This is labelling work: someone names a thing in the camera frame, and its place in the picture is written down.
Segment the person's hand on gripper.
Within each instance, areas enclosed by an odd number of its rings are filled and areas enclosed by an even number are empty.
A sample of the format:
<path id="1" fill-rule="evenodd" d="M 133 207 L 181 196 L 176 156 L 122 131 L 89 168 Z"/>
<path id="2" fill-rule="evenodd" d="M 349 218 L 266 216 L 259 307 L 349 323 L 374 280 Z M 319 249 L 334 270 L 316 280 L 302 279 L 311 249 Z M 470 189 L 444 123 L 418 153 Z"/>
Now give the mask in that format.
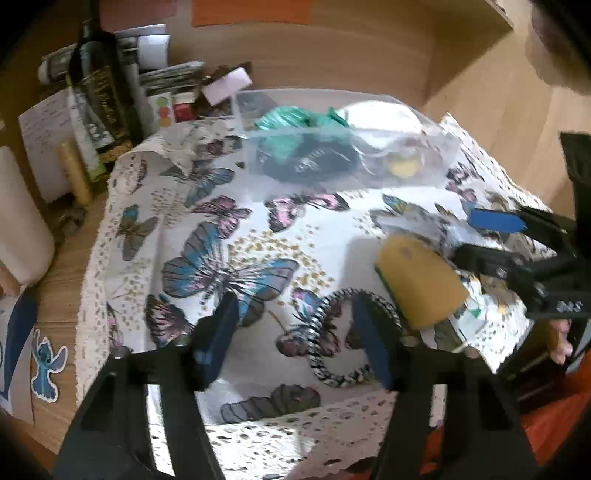
<path id="1" fill-rule="evenodd" d="M 563 365 L 573 353 L 573 346 L 567 339 L 571 325 L 567 319 L 549 322 L 549 356 L 558 365 Z"/>

